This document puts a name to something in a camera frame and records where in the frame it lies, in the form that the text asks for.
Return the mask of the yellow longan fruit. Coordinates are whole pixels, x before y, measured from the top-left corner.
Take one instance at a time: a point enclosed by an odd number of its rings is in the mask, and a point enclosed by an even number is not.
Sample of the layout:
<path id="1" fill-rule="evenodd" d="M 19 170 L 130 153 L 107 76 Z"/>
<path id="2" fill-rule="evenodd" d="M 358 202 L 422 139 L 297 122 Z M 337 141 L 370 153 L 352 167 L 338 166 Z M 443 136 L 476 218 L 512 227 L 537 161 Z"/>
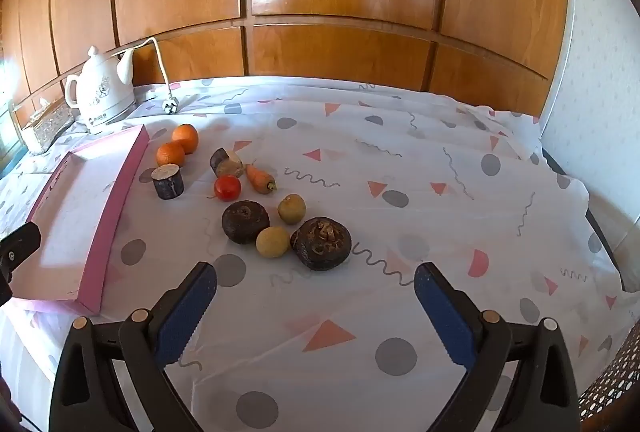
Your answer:
<path id="1" fill-rule="evenodd" d="M 305 218 L 306 204 L 303 197 L 298 194 L 288 194 L 278 206 L 280 219 L 287 225 L 295 225 Z"/>
<path id="2" fill-rule="evenodd" d="M 255 245 L 262 257 L 277 259 L 290 248 L 290 234 L 284 227 L 270 226 L 258 234 Z"/>

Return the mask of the orange tangerine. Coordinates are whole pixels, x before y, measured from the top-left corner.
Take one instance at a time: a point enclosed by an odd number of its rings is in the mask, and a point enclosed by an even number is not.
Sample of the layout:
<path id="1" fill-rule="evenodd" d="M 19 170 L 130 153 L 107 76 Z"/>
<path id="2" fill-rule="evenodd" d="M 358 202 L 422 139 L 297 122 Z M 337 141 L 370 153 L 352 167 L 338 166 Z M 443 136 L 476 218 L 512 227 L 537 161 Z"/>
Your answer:
<path id="1" fill-rule="evenodd" d="M 183 123 L 171 133 L 171 141 L 181 145 L 184 154 L 193 154 L 200 143 L 200 136 L 190 123 Z"/>
<path id="2" fill-rule="evenodd" d="M 186 153 L 179 142 L 167 142 L 157 148 L 155 154 L 157 166 L 176 165 L 182 167 L 186 160 Z"/>

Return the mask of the wicker chair edge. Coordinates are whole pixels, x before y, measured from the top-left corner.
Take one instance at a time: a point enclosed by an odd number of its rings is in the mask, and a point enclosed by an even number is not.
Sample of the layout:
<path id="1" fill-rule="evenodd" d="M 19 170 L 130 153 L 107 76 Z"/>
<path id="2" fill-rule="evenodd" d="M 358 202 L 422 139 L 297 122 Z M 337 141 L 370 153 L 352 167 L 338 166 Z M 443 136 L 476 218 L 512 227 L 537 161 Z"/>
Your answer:
<path id="1" fill-rule="evenodd" d="M 578 404 L 582 431 L 639 430 L 639 323 Z"/>

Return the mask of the white ceramic electric kettle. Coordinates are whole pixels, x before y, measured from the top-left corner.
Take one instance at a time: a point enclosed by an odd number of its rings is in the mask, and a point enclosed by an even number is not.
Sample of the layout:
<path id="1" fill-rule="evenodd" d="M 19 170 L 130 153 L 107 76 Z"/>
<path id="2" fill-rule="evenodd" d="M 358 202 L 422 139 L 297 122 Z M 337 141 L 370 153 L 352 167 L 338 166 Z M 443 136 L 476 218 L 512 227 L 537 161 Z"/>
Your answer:
<path id="1" fill-rule="evenodd" d="M 65 102 L 91 132 L 100 132 L 134 105 L 133 56 L 134 49 L 110 54 L 91 46 L 80 74 L 66 77 Z"/>

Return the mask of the dark water chestnut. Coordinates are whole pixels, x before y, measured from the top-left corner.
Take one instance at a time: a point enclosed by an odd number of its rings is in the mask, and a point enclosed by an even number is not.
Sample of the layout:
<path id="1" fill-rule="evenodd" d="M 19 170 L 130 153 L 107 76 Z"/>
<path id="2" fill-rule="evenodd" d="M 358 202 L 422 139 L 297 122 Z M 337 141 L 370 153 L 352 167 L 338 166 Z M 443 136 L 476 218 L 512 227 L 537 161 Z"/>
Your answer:
<path id="1" fill-rule="evenodd" d="M 352 251 L 352 235 L 346 227 L 327 217 L 305 221 L 291 235 L 290 245 L 296 257 L 312 271 L 339 267 Z"/>
<path id="2" fill-rule="evenodd" d="M 253 200 L 240 200 L 226 208 L 221 227 L 235 244 L 254 244 L 257 236 L 270 226 L 266 208 Z"/>

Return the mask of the yellow longan fruit front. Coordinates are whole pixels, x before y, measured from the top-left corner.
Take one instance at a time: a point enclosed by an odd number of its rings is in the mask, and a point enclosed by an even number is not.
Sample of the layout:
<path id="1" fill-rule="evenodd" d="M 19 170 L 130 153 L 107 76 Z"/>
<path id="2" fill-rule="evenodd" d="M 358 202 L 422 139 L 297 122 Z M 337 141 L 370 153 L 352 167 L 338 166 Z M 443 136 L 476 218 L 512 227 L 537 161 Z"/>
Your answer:
<path id="1" fill-rule="evenodd" d="M 290 248 L 290 234 L 284 227 L 270 226 L 258 234 L 255 245 L 262 257 L 277 259 Z"/>

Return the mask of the ornate tissue box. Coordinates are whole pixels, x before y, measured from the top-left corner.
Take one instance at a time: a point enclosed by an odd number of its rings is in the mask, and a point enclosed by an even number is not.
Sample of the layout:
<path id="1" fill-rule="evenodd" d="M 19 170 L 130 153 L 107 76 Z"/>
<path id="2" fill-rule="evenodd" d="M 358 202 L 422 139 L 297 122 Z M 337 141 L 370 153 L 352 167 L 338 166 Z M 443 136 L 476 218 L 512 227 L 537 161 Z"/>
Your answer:
<path id="1" fill-rule="evenodd" d="M 21 138 L 28 152 L 41 155 L 47 152 L 56 138 L 75 121 L 72 109 L 64 99 L 52 103 L 43 100 L 41 107 L 30 116 L 21 129 Z"/>

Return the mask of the small orange carrot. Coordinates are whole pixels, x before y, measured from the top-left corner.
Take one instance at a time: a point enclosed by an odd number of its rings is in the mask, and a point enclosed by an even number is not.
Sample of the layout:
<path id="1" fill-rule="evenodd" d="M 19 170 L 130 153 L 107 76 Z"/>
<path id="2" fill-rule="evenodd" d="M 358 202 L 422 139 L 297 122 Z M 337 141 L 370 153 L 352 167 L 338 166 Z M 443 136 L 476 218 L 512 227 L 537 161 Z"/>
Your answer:
<path id="1" fill-rule="evenodd" d="M 277 190 L 276 180 L 274 180 L 269 172 L 259 169 L 254 165 L 246 165 L 245 174 L 255 192 L 268 195 Z"/>

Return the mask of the pink shallow box tray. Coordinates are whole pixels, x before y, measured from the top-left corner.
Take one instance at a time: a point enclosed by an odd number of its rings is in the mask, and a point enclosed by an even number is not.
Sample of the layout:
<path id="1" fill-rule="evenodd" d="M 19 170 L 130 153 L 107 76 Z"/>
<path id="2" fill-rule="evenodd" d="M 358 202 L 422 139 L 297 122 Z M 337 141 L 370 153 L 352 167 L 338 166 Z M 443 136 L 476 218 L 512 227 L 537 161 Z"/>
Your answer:
<path id="1" fill-rule="evenodd" d="M 99 313 L 117 223 L 149 140 L 137 126 L 64 156 L 29 212 L 41 244 L 15 271 L 13 303 L 32 311 Z"/>

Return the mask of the patterned white tablecloth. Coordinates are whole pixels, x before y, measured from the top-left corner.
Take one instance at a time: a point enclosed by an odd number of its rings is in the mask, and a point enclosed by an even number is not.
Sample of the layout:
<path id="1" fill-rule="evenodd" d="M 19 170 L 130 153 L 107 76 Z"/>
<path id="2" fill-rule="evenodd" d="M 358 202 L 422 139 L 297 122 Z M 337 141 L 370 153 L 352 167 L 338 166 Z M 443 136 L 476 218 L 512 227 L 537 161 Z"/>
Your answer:
<path id="1" fill-rule="evenodd" d="M 538 121 L 380 87 L 190 82 L 183 112 L 129 118 L 150 142 L 110 252 L 102 319 L 150 307 L 198 261 L 219 289 L 169 377 L 207 431 L 423 431 L 454 391 L 454 365 L 413 292 L 434 262 L 482 309 L 555 319 L 576 383 L 596 379 L 638 321 L 639 298 L 586 218 L 582 182 L 541 154 Z M 184 192 L 157 196 L 155 154 L 190 123 Z M 209 158 L 230 149 L 273 175 L 274 212 L 298 194 L 352 235 L 348 259 L 313 272 L 222 231 Z"/>

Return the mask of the red cherry tomato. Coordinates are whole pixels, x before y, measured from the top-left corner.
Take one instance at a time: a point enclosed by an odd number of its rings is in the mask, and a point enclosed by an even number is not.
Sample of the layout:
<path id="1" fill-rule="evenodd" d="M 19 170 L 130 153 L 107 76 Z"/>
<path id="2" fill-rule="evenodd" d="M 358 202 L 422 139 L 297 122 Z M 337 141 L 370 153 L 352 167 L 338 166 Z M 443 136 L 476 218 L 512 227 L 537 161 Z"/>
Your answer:
<path id="1" fill-rule="evenodd" d="M 225 203 L 235 201 L 241 194 L 241 182 L 232 174 L 221 175 L 214 183 L 214 195 Z"/>

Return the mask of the orange tangerine front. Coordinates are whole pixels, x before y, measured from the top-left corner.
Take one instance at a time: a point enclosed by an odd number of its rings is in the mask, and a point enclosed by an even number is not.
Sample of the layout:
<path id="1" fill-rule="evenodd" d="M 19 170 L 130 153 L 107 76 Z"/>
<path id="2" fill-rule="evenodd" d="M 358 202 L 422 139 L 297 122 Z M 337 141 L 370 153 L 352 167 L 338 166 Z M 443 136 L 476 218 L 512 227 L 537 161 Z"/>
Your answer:
<path id="1" fill-rule="evenodd" d="M 167 142 L 157 148 L 155 154 L 157 166 L 176 165 L 182 167 L 186 160 L 186 153 L 179 142 Z"/>

